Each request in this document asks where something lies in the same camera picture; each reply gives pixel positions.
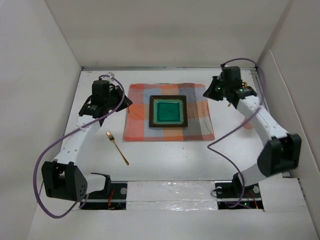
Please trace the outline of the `gold fork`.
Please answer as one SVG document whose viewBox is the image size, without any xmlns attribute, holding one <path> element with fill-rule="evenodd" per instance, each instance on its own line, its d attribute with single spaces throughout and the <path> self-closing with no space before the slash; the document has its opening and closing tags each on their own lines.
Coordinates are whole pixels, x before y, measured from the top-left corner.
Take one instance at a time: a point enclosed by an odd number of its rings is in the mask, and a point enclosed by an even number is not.
<svg viewBox="0 0 320 240">
<path fill-rule="evenodd" d="M 117 149 L 118 152 L 120 153 L 120 155 L 121 155 L 122 159 L 124 160 L 125 164 L 126 164 L 127 166 L 129 166 L 130 163 L 128 162 L 128 160 L 126 159 L 126 157 L 124 156 L 124 154 L 122 153 L 122 151 L 120 150 L 120 148 L 118 147 L 118 145 L 117 145 L 117 143 L 116 143 L 116 141 L 115 141 L 115 138 L 114 138 L 114 136 L 112 135 L 112 133 L 109 132 L 109 131 L 107 131 L 107 132 L 106 132 L 106 135 L 107 135 L 108 139 L 115 145 L 116 149 Z"/>
</svg>

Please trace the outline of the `checkered orange blue cloth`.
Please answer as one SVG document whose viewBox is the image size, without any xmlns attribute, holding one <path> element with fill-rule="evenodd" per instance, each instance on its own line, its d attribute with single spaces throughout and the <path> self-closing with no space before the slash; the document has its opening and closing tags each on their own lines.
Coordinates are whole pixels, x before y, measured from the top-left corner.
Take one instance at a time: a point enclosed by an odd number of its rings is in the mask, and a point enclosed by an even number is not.
<svg viewBox="0 0 320 240">
<path fill-rule="evenodd" d="M 123 139 L 127 142 L 213 141 L 205 85 L 131 84 Z"/>
</svg>

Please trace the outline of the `green black square plate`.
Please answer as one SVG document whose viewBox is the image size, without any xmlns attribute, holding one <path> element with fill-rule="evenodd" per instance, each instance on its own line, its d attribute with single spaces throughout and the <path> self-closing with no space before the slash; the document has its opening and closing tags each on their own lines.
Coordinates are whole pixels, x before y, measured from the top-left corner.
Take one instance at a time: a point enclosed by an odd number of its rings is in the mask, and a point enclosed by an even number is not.
<svg viewBox="0 0 320 240">
<path fill-rule="evenodd" d="M 149 98 L 150 128 L 188 127 L 185 95 L 151 95 Z"/>
</svg>

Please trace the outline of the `gold spoon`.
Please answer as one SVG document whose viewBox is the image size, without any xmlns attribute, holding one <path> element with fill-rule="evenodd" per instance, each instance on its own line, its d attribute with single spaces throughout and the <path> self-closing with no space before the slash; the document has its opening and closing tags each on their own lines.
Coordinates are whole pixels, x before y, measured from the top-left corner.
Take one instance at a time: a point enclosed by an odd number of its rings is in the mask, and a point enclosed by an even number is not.
<svg viewBox="0 0 320 240">
<path fill-rule="evenodd" d="M 246 82 L 243 83 L 241 80 L 237 80 L 231 81 L 225 88 L 224 93 L 228 102 L 236 108 L 239 100 L 245 99 L 251 92 Z"/>
</svg>

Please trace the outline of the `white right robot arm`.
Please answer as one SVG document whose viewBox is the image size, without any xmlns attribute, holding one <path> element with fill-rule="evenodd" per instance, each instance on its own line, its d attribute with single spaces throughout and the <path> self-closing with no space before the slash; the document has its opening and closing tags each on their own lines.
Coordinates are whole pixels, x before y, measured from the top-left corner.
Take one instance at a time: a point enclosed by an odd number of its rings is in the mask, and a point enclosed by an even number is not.
<svg viewBox="0 0 320 240">
<path fill-rule="evenodd" d="M 215 101 L 226 99 L 249 121 L 263 144 L 256 163 L 233 176 L 231 191 L 235 196 L 243 197 L 250 186 L 298 167 L 301 137 L 290 134 L 274 120 L 255 90 L 243 84 L 238 66 L 222 67 L 203 95 Z"/>
</svg>

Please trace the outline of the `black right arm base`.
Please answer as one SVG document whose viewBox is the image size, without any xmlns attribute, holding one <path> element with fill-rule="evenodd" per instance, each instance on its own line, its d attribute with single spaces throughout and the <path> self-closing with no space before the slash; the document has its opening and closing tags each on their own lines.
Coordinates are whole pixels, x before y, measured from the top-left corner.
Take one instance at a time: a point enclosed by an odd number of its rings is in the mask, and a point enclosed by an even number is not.
<svg viewBox="0 0 320 240">
<path fill-rule="evenodd" d="M 217 201 L 219 210 L 257 209 L 263 210 L 263 201 L 259 184 L 246 187 L 241 201 L 235 205 L 242 194 L 242 188 L 236 189 L 231 181 L 216 181 L 211 196 Z"/>
</svg>

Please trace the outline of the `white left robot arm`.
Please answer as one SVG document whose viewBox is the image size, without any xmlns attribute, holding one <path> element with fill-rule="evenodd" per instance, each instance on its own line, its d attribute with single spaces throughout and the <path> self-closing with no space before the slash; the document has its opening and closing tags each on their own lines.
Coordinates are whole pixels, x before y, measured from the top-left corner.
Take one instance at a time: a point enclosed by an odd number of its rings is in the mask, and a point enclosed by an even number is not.
<svg viewBox="0 0 320 240">
<path fill-rule="evenodd" d="M 121 84 L 98 79 L 92 83 L 91 95 L 82 105 L 75 133 L 68 136 L 64 147 L 52 161 L 41 167 L 45 193 L 49 198 L 81 202 L 94 193 L 100 198 L 111 194 L 111 178 L 107 174 L 84 174 L 80 169 L 81 152 L 101 128 L 105 118 L 132 104 Z"/>
</svg>

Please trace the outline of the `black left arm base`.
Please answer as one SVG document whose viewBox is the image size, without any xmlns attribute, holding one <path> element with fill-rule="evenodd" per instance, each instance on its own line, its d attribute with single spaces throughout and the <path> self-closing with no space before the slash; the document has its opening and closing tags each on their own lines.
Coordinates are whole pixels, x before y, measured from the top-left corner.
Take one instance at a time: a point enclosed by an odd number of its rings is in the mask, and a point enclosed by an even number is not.
<svg viewBox="0 0 320 240">
<path fill-rule="evenodd" d="M 128 182 L 112 181 L 110 190 L 95 191 L 83 200 L 79 208 L 82 210 L 121 211 L 127 208 Z"/>
</svg>

